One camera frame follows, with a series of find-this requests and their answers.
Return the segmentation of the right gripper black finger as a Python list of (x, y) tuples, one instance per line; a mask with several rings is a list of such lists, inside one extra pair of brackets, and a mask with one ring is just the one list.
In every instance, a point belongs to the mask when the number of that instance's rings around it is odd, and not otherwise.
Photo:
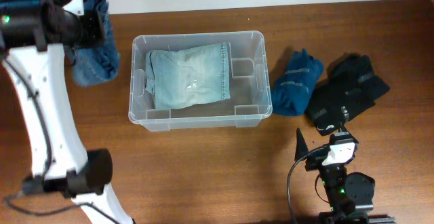
[(304, 136), (302, 135), (301, 129), (296, 129), (296, 150), (294, 155), (294, 161), (304, 158), (309, 153)]
[(340, 121), (340, 126), (338, 131), (339, 132), (346, 132), (347, 129), (345, 128), (345, 124), (348, 122), (349, 120), (349, 111), (347, 110), (347, 108), (345, 106), (341, 107), (341, 113), (342, 113), (342, 119)]

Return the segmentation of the dark blue jeans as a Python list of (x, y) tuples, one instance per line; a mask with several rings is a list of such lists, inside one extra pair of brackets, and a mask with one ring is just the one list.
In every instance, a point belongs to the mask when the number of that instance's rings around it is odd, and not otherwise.
[(87, 0), (86, 10), (96, 10), (102, 20), (104, 44), (95, 48), (66, 49), (66, 56), (73, 63), (74, 82), (81, 87), (96, 86), (116, 78), (119, 71), (119, 53), (115, 45), (113, 25), (107, 0)]

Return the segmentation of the light blue jeans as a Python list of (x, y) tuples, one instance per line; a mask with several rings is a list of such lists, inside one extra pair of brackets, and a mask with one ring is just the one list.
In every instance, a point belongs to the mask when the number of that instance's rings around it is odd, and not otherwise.
[(229, 56), (226, 42), (147, 52), (145, 90), (153, 96), (155, 109), (183, 109), (228, 100)]

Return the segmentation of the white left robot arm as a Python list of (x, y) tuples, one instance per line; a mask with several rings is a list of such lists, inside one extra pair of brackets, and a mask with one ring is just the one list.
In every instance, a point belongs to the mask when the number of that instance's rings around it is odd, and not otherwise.
[(107, 149), (79, 138), (64, 77), (65, 48), (104, 43), (98, 12), (85, 0), (1, 0), (1, 63), (18, 95), (32, 151), (32, 172), (4, 199), (58, 192), (93, 223), (131, 223), (111, 185)]

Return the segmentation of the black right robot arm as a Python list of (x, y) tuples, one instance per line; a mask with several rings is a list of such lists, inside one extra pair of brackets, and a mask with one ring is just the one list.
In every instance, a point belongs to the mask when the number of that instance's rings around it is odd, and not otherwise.
[(394, 223), (395, 218), (387, 215), (370, 216), (374, 209), (375, 180), (363, 173), (348, 173), (346, 165), (354, 158), (358, 140), (341, 124), (338, 132), (330, 135), (329, 143), (308, 149), (301, 130), (296, 130), (296, 152), (294, 164), (287, 177), (287, 195), (290, 195), (290, 178), (295, 167), (305, 163), (305, 170), (318, 171), (316, 181), (325, 189), (329, 212), (318, 215), (320, 223)]

